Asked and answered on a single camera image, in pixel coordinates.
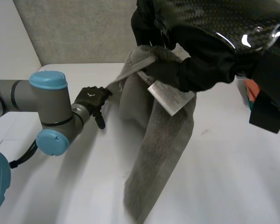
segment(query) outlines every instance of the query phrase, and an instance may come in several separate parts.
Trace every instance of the gray wall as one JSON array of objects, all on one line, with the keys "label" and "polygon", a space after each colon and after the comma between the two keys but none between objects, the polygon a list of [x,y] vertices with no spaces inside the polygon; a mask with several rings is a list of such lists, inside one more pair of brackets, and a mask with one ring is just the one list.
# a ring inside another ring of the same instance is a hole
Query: gray wall
[{"label": "gray wall", "polygon": [[123,62],[136,0],[14,0],[42,65]]}]

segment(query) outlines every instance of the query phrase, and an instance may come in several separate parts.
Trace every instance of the gray fleece towel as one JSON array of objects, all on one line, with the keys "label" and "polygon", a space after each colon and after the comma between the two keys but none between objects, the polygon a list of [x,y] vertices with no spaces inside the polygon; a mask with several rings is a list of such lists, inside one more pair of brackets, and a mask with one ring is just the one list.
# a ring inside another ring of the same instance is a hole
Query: gray fleece towel
[{"label": "gray fleece towel", "polygon": [[161,47],[140,46],[132,51],[118,78],[107,88],[119,103],[122,119],[134,119],[146,129],[140,152],[126,181],[124,203],[137,223],[144,223],[156,203],[193,131],[196,97],[170,116],[148,92],[154,82],[137,71],[155,60],[181,60]]}]

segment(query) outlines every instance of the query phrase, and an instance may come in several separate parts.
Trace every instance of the black glove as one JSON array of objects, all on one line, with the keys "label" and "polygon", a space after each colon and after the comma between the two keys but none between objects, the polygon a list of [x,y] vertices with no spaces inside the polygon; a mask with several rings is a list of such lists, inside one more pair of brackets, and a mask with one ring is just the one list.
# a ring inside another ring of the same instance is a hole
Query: black glove
[{"label": "black glove", "polygon": [[179,89],[180,82],[177,75],[179,65],[180,63],[178,62],[156,61],[143,69],[143,71],[148,76]]},{"label": "black glove", "polygon": [[75,100],[75,104],[83,105],[89,112],[90,116],[95,117],[95,121],[100,129],[106,127],[104,118],[101,113],[102,106],[112,93],[103,87],[83,88]]}]

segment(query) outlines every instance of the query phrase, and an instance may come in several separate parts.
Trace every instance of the towel tag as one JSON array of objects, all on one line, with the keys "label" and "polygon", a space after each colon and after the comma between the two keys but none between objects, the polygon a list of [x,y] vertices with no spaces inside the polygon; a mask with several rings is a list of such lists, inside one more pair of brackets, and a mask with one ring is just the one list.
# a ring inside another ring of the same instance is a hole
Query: towel tag
[{"label": "towel tag", "polygon": [[161,83],[160,81],[153,83],[148,88],[148,91],[171,116],[175,115],[195,96],[195,93],[192,91],[181,92],[170,85]]}]

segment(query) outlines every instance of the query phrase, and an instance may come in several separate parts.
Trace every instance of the white table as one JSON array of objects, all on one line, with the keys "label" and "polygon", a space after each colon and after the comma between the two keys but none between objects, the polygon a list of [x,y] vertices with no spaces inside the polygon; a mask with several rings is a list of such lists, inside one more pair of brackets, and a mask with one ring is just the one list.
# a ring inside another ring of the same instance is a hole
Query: white table
[{"label": "white table", "polygon": [[[71,101],[82,87],[106,86],[123,64],[60,64]],[[123,187],[143,131],[104,108],[62,156],[37,153],[12,171],[0,224],[129,224]],[[147,224],[280,224],[280,133],[248,123],[236,82],[198,94],[193,136]],[[22,155],[40,131],[36,113],[0,119],[0,151]]]}]

